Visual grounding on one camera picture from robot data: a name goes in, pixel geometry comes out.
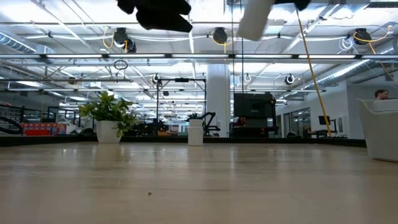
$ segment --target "person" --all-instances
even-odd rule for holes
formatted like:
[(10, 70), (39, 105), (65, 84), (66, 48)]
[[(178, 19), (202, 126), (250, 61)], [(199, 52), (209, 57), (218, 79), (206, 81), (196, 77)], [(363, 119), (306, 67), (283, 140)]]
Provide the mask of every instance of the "person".
[(374, 97), (376, 100), (387, 100), (389, 97), (389, 92), (388, 90), (376, 90), (374, 92)]

